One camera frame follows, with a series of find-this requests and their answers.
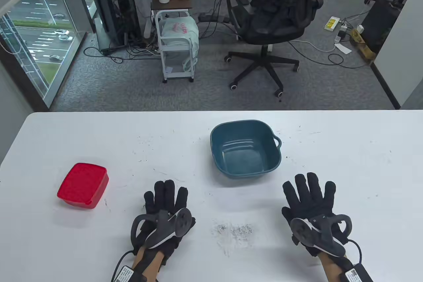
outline plastic bag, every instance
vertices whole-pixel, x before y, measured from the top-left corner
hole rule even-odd
[[[190,16],[179,18],[167,18],[162,29],[163,37],[175,37],[175,39],[163,39],[165,45],[186,45],[186,41],[178,40],[180,37],[187,37],[192,43],[192,58],[194,64],[197,64],[197,54],[199,48],[198,27],[195,20]],[[185,72],[190,71],[190,59],[188,58],[184,64]]]

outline red lid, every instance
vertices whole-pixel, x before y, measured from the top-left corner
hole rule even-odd
[[[90,204],[105,177],[107,170],[104,167],[76,163],[63,180],[57,197],[67,202]]]

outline car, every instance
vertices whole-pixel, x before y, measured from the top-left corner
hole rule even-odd
[[[71,41],[74,38],[72,36],[67,36],[67,35],[59,35],[59,40],[60,41]]]
[[[59,34],[59,35],[69,35],[69,31],[63,30],[63,29],[55,30],[54,33]]]
[[[63,60],[63,58],[60,57],[59,55],[51,55],[49,57],[49,59],[52,60],[52,61],[62,61]]]
[[[65,15],[63,13],[56,13],[56,14],[53,14],[53,17],[55,19],[61,20],[61,19],[64,19],[65,18]]]

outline gray carpet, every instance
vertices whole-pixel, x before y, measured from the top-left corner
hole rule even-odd
[[[207,12],[214,0],[192,0],[191,14]],[[300,40],[312,42],[322,50],[333,47],[335,33],[323,26],[331,16],[352,16],[369,8],[364,0],[324,0],[315,20]],[[227,12],[225,1],[221,12]],[[363,18],[356,19],[358,24]],[[200,30],[206,23],[200,24]],[[370,67],[345,69],[323,66],[301,57],[288,43],[273,45],[274,55],[300,60],[300,72],[291,66],[277,67],[284,83],[282,102],[273,96],[277,89],[269,74],[257,69],[231,91],[228,84],[249,61],[233,58],[229,64],[223,57],[228,50],[259,52],[260,47],[237,42],[223,25],[212,37],[200,41],[195,82],[187,79],[168,80],[162,84],[161,63],[157,60],[124,61],[118,65],[107,58],[91,58],[82,54],[96,46],[96,37],[89,34],[54,100],[52,111],[173,111],[173,110],[304,110],[304,109],[392,109],[385,92]],[[293,43],[307,57],[328,63],[328,53],[305,43]],[[345,56],[345,66],[364,62],[358,53]]]

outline road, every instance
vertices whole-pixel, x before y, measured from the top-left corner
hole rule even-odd
[[[50,29],[17,27],[17,31],[26,41],[26,45],[37,63],[60,64],[57,61],[51,61],[49,57],[59,55],[64,58],[72,43],[72,41],[60,41],[59,35]],[[75,38],[75,33],[70,31],[69,36]]]
[[[9,17],[12,20],[49,22],[52,21],[51,14],[62,13],[65,15],[64,19],[56,19],[56,22],[69,22],[69,13],[63,0],[45,1],[48,8],[44,0],[21,0],[8,11]]]

